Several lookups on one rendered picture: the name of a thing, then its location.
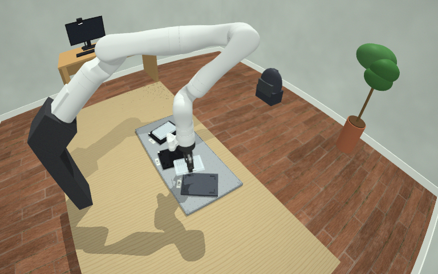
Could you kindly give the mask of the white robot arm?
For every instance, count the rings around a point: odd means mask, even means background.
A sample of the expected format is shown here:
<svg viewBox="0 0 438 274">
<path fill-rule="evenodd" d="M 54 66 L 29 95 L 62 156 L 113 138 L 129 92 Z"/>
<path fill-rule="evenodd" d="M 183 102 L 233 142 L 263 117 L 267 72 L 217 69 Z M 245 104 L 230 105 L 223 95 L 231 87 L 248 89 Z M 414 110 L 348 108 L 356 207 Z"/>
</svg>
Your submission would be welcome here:
<svg viewBox="0 0 438 274">
<path fill-rule="evenodd" d="M 95 55 L 65 84 L 51 104 L 51 113 L 71 123 L 89 98 L 132 55 L 187 54 L 210 46 L 226 46 L 202 67 L 174 97 L 176 136 L 168 133 L 170 151 L 195 142 L 193 101 L 203 97 L 231 68 L 254 52 L 259 34 L 247 23 L 175 26 L 136 33 L 110 34 L 98 40 Z M 194 96 L 195 97 L 194 97 Z"/>
</svg>

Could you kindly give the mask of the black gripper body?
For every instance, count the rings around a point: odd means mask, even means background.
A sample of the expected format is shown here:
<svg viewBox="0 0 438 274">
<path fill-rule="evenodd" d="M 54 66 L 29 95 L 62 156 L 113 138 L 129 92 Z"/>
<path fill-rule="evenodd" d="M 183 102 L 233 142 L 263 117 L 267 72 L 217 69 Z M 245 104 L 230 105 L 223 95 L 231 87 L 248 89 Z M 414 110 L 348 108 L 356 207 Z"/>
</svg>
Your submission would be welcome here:
<svg viewBox="0 0 438 274">
<path fill-rule="evenodd" d="M 182 147 L 182 146 L 177 146 L 178 147 L 178 149 L 180 150 L 180 151 L 182 151 L 182 152 L 185 152 L 185 157 L 188 159 L 188 155 L 190 154 L 190 157 L 191 157 L 191 151 L 195 148 L 195 142 L 191 145 L 191 146 L 189 146 L 189 147 Z"/>
</svg>

